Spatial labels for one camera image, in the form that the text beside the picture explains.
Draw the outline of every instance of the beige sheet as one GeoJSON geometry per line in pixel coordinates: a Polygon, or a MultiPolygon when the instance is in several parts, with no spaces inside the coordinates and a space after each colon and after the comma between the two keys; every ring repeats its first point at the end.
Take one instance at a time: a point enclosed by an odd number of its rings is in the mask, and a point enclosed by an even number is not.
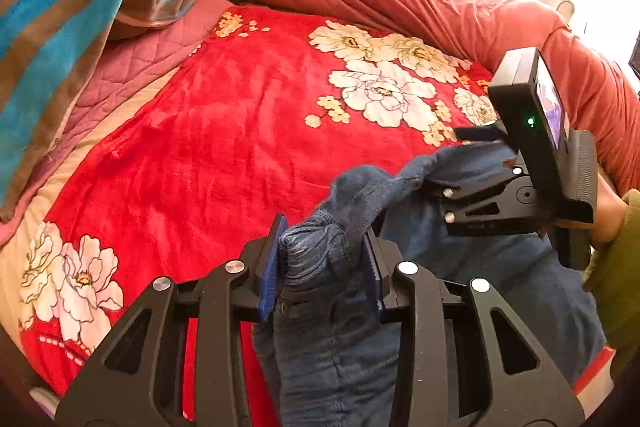
{"type": "Polygon", "coordinates": [[[53,206],[66,181],[75,172],[92,147],[135,115],[140,107],[162,89],[176,71],[177,68],[169,71],[165,76],[158,78],[148,86],[143,87],[129,100],[122,103],[120,107],[107,116],[78,143],[65,162],[31,200],[14,237],[4,247],[0,248],[0,325],[20,350],[22,350],[18,331],[20,282],[22,280],[26,252],[31,239],[35,236],[38,225],[53,206]]]}

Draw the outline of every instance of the olive green sweater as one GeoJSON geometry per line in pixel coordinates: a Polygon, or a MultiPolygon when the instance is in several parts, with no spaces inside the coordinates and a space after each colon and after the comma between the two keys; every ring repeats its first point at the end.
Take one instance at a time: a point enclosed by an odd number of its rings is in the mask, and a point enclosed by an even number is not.
{"type": "Polygon", "coordinates": [[[613,243],[594,254],[584,282],[596,299],[607,342],[617,351],[614,379],[640,346],[640,192],[623,199],[629,206],[624,225],[613,243]]]}

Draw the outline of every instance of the display screen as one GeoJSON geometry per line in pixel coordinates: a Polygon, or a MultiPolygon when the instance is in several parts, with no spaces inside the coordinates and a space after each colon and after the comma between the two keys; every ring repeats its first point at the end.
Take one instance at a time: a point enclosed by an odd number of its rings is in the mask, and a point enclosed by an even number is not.
{"type": "Polygon", "coordinates": [[[556,148],[560,147],[560,130],[562,126],[562,105],[554,81],[546,69],[542,58],[538,59],[538,84],[536,85],[538,99],[542,104],[546,121],[556,148]]]}

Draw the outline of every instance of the red comforter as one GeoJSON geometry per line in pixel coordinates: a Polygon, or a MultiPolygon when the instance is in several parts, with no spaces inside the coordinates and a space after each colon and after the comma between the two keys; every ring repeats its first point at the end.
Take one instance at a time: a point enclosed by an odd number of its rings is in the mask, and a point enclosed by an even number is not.
{"type": "Polygon", "coordinates": [[[257,0],[424,39],[495,71],[507,50],[535,46],[574,128],[591,131],[620,192],[640,187],[640,102],[620,68],[534,0],[257,0]]]}
{"type": "MultiPolygon", "coordinates": [[[[489,79],[417,39],[233,8],[161,93],[94,147],[47,214],[21,291],[30,362],[63,394],[155,277],[206,275],[266,235],[275,213],[302,220],[348,168],[396,172],[455,144],[452,126],[495,118],[489,79]]],[[[254,425],[274,426],[247,334],[254,425]]],[[[191,337],[188,360],[193,349],[191,337]]],[[[184,383],[192,416],[190,362],[184,383]]]]}

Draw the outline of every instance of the blue jeans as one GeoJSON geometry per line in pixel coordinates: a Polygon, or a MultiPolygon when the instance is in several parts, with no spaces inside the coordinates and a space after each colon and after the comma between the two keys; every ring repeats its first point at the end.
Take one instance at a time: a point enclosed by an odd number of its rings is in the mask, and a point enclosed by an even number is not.
{"type": "Polygon", "coordinates": [[[334,180],[330,195],[280,242],[283,291],[254,344],[283,427],[386,426],[399,325],[381,325],[358,264],[362,237],[386,209],[381,236],[440,279],[482,277],[501,293],[574,383],[605,344],[582,274],[562,267],[535,234],[454,237],[425,180],[475,184],[502,169],[499,143],[418,156],[397,176],[363,166],[334,180]]]}

